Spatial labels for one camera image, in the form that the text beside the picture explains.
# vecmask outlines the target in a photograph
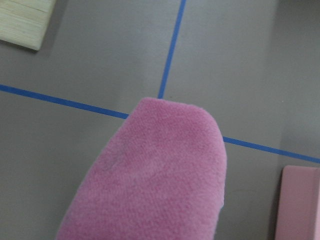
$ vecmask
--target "blue tape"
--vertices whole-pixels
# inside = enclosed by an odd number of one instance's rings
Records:
[[[300,160],[320,164],[320,158],[316,158],[312,156],[306,156],[306,155],[302,155],[302,154],[298,154],[290,151],[284,151],[284,150],[276,149],[269,146],[263,146],[263,145],[259,145],[259,144],[255,144],[247,141],[237,140],[237,139],[226,137],[226,136],[223,137],[223,141],[229,144],[235,144],[235,145],[246,147],[246,148],[257,149],[257,150],[268,152],[268,153],[279,154],[279,155],[287,156],[294,159],[300,159]]]
[[[21,96],[32,98],[32,99],[39,99],[42,101],[60,104],[60,105],[64,105],[64,106],[68,106],[76,109],[82,109],[82,110],[86,110],[86,111],[90,111],[98,114],[113,116],[120,119],[126,119],[129,116],[128,114],[123,112],[113,111],[113,110],[109,110],[109,109],[105,109],[97,106],[92,106],[92,105],[88,105],[88,104],[84,104],[76,101],[70,101],[70,100],[66,100],[66,99],[62,99],[54,96],[44,95],[37,92],[27,91],[27,90],[6,86],[2,84],[0,84],[0,91],[11,93],[11,94],[17,94],[17,95],[21,95]]]
[[[169,72],[170,72],[170,68],[171,68],[171,62],[172,62],[172,58],[175,53],[175,47],[176,47],[176,43],[177,43],[177,39],[178,39],[178,34],[179,34],[179,29],[180,29],[182,17],[184,15],[184,11],[185,11],[185,6],[186,6],[186,0],[181,0],[178,15],[177,15],[176,21],[175,21],[175,26],[174,26],[172,38],[171,38],[171,44],[170,44],[168,56],[166,58],[166,62],[165,62],[164,70],[163,70],[162,81],[161,81],[160,90],[158,93],[158,99],[163,99],[164,95],[165,95],[168,76],[169,76]]]

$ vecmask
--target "pink towel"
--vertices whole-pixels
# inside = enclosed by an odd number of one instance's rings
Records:
[[[144,98],[87,173],[56,239],[212,240],[226,167],[209,113]]]

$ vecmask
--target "blue line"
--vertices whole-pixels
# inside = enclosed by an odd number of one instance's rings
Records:
[[[276,148],[269,147],[269,146],[263,146],[263,145],[259,145],[259,144],[255,144],[255,143],[251,143],[251,142],[247,142],[247,141],[237,140],[237,139],[226,137],[226,136],[223,137],[223,141],[225,143],[229,143],[229,144],[235,144],[235,145],[239,145],[242,147],[257,149],[257,150],[264,151],[264,152],[279,154],[279,155],[287,156],[287,157],[294,158],[294,159],[301,159],[301,160],[305,160],[308,162],[320,164],[320,158],[316,158],[316,157],[312,157],[312,156],[306,156],[306,155],[302,155],[302,154],[298,154],[298,153],[294,153],[294,152],[290,152],[290,151],[284,151],[284,150],[276,149]]]
[[[166,63],[164,66],[164,71],[163,71],[163,75],[162,75],[162,81],[161,81],[161,85],[160,85],[158,99],[164,98],[166,85],[167,85],[167,81],[168,81],[168,76],[169,76],[169,72],[170,72],[170,67],[171,67],[171,62],[172,62],[172,58],[173,58],[173,55],[175,52],[175,47],[176,47],[176,43],[177,43],[177,39],[178,39],[178,34],[179,34],[179,29],[180,29],[182,17],[184,15],[184,11],[185,11],[185,6],[186,6],[186,0],[181,0],[178,15],[177,15],[176,21],[175,21],[175,26],[174,26],[174,30],[173,30],[173,34],[172,34],[172,39],[171,39],[171,44],[170,44],[168,56],[166,58]]]
[[[70,101],[70,100],[49,96],[49,95],[44,95],[44,94],[27,91],[27,90],[23,90],[23,89],[11,87],[11,86],[6,86],[2,84],[0,84],[0,91],[25,96],[28,98],[39,99],[42,101],[60,104],[60,105],[64,105],[64,106],[68,106],[76,109],[82,109],[82,110],[86,110],[86,111],[90,111],[98,114],[113,116],[120,119],[126,119],[129,116],[128,114],[123,112],[113,111],[113,110],[92,106],[92,105],[87,105],[87,104],[76,102],[76,101]]]

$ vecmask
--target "pink eraser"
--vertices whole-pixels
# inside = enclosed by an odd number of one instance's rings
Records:
[[[320,168],[286,166],[275,240],[320,239]]]

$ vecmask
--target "vertical blue line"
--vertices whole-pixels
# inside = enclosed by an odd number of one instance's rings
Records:
[[[164,71],[163,71],[163,75],[162,75],[162,81],[161,81],[161,85],[160,85],[158,99],[164,98],[166,85],[167,85],[167,81],[168,81],[168,76],[169,76],[169,72],[170,72],[170,67],[171,67],[171,62],[172,62],[172,58],[173,58],[173,55],[175,52],[175,47],[176,47],[176,43],[177,43],[177,39],[178,39],[178,34],[179,34],[179,29],[180,29],[182,17],[184,15],[184,11],[185,11],[185,6],[186,6],[186,0],[181,0],[178,15],[177,15],[176,21],[175,21],[175,26],[174,26],[174,30],[173,30],[173,34],[172,34],[172,39],[171,39],[171,44],[170,44],[168,56],[166,58],[166,63],[164,66]]]

